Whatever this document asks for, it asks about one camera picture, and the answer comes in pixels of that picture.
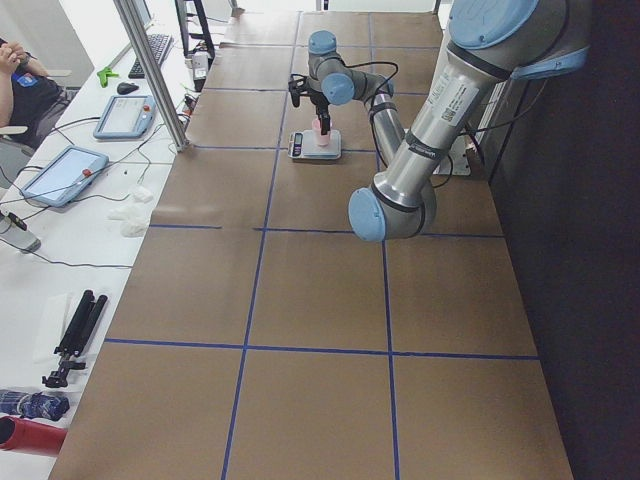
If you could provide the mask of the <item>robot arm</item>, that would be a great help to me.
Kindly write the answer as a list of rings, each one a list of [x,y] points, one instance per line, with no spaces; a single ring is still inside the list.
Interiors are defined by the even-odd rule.
[[[321,105],[365,104],[386,162],[371,184],[350,197],[349,222],[362,240],[410,238],[436,215],[430,177],[462,133],[480,101],[509,79],[571,73],[586,61],[592,17],[589,1],[456,1],[429,95],[409,128],[400,122],[390,82],[347,66],[333,33],[308,40],[303,89]]]

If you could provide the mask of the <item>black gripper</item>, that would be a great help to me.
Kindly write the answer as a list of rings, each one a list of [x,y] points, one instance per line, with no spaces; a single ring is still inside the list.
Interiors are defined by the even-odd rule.
[[[329,135],[331,131],[331,118],[329,115],[329,101],[322,91],[314,89],[309,90],[309,98],[315,106],[316,115],[318,116],[318,129],[321,134]]]

